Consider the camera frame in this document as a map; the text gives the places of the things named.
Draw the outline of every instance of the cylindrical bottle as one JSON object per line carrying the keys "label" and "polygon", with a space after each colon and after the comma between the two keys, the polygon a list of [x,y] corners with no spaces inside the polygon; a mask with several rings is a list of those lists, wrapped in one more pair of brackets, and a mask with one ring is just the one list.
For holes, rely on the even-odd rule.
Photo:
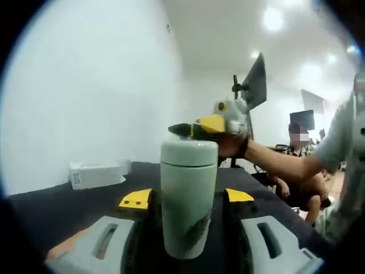
{"label": "cylindrical bottle", "polygon": [[164,244],[177,259],[193,259],[204,249],[213,207],[218,145],[169,140],[161,147]]}

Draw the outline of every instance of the desk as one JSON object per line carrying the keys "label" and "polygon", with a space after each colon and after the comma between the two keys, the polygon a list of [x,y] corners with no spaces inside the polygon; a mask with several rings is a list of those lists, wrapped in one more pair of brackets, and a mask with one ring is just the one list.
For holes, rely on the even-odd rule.
{"label": "desk", "polygon": [[[101,216],[114,209],[128,193],[152,187],[160,189],[160,165],[132,163],[132,171],[122,184],[74,191],[71,183],[53,188],[17,194],[10,197],[20,221],[33,243],[45,255],[49,249],[78,231],[89,227]],[[305,223],[290,207],[267,190],[241,168],[219,168],[216,191],[225,188],[245,191],[255,198],[258,213],[271,215],[294,233],[301,248],[325,257],[330,246],[311,226]],[[224,273],[222,243],[222,197],[217,197],[212,210],[212,240],[207,241],[207,257],[199,256],[206,271]]]}

